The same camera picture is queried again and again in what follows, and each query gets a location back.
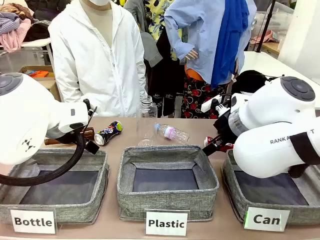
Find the cardboard box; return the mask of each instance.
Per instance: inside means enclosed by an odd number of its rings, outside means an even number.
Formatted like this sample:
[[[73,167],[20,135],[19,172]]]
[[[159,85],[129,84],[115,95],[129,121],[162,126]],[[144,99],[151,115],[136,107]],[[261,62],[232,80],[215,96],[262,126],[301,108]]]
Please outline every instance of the cardboard box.
[[[52,66],[23,66],[19,73],[25,74],[27,71],[47,71],[49,74],[46,77],[34,77],[42,86],[49,90],[54,99],[61,102],[58,86],[55,75],[53,74]]]

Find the bottle label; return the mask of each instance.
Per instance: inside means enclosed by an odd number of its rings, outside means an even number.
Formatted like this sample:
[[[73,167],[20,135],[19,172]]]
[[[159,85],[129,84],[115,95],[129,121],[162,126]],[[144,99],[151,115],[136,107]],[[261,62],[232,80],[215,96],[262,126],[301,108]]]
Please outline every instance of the bottle label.
[[[164,137],[167,139],[174,139],[176,136],[176,129],[172,126],[168,126],[165,130],[164,130]]]

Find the white hooded jacket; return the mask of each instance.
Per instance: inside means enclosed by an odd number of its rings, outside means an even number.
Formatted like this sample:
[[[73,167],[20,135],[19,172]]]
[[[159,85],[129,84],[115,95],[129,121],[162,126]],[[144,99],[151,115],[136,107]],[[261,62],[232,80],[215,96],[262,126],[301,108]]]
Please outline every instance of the white hooded jacket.
[[[146,94],[144,47],[131,13],[110,3],[111,48],[79,0],[52,21],[48,30],[55,79],[65,102],[89,99],[98,116],[133,117]]]

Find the blue shirt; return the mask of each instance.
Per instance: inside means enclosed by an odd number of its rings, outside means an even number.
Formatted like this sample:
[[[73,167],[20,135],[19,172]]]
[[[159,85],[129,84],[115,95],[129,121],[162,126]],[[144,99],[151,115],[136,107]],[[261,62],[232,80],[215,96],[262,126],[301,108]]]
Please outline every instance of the blue shirt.
[[[223,83],[229,72],[235,73],[240,37],[248,28],[248,15],[246,0],[225,0],[211,78],[212,88]]]
[[[249,10],[249,27],[242,34],[237,57],[239,69],[244,65],[244,49],[251,37],[251,23],[257,8],[254,0],[246,0]],[[175,0],[164,13],[165,29],[170,44],[182,60],[192,49],[198,58],[187,61],[187,68],[195,70],[211,84],[220,26],[225,11],[225,0]],[[188,43],[182,42],[178,29],[188,27]]]

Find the white wall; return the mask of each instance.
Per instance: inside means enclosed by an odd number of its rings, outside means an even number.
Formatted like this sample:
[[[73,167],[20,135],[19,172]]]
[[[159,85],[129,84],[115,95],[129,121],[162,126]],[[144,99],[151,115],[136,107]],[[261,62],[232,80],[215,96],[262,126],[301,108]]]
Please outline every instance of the white wall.
[[[320,0],[298,0],[278,60],[320,84]]]

